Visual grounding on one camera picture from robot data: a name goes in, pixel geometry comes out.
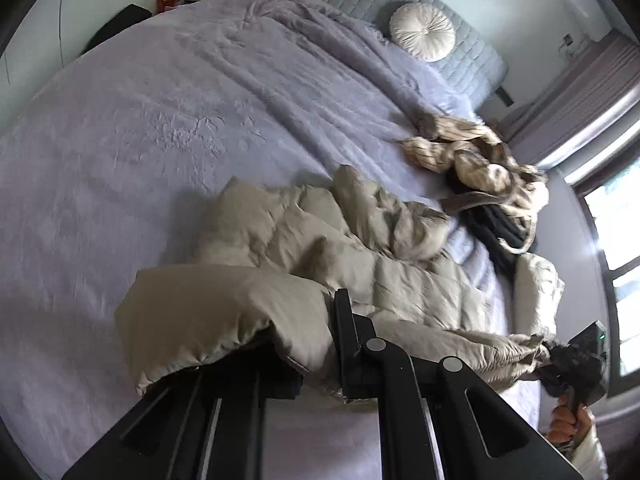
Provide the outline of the person's right hand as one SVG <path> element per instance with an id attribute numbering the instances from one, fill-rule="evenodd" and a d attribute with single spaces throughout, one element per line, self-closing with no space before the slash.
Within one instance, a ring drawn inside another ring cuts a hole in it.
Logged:
<path id="1" fill-rule="evenodd" d="M 585 439 L 593 422 L 594 418 L 584 404 L 579 404 L 578 408 L 572 411 L 567 395 L 563 394 L 556 400 L 556 407 L 551 412 L 549 429 L 544 436 L 554 445 L 578 445 Z"/>

